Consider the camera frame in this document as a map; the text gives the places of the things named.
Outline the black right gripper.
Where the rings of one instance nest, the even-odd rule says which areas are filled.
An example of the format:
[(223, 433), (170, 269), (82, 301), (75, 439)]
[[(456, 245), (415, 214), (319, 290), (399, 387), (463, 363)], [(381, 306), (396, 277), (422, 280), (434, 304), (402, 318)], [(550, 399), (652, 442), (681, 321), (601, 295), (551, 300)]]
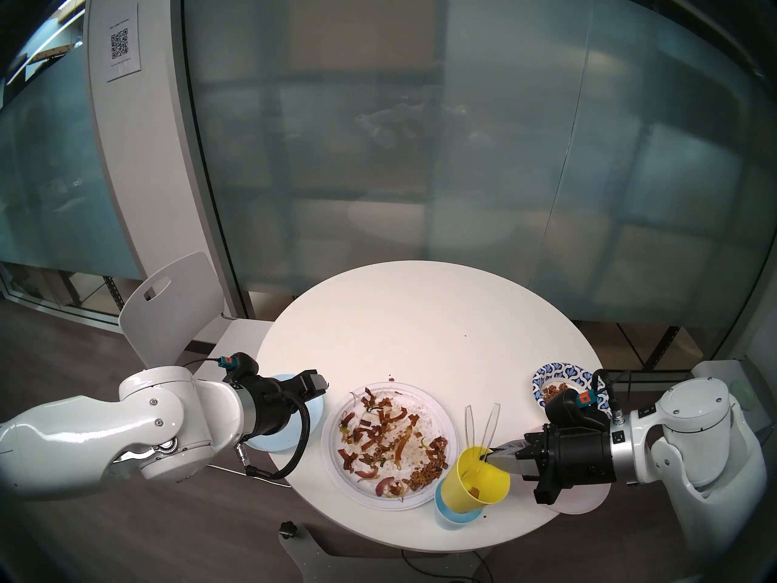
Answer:
[[(535, 480), (537, 504), (555, 504), (565, 489), (616, 481), (609, 431), (545, 424), (541, 431), (525, 434), (524, 440), (494, 448), (493, 454), (486, 455), (486, 463)], [(526, 475), (526, 461), (536, 465), (536, 475)]]

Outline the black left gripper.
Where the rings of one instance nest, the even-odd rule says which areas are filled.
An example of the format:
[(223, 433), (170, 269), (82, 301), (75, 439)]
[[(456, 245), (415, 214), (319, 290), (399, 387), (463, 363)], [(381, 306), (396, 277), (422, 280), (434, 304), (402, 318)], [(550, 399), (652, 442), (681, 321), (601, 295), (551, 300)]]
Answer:
[(329, 383), (317, 371), (303, 371), (289, 380), (245, 375), (234, 380), (234, 390), (242, 400), (250, 398), (253, 405), (244, 408), (244, 429), (241, 437), (247, 441), (256, 436), (268, 436), (281, 431), (300, 401), (309, 402), (323, 396)]

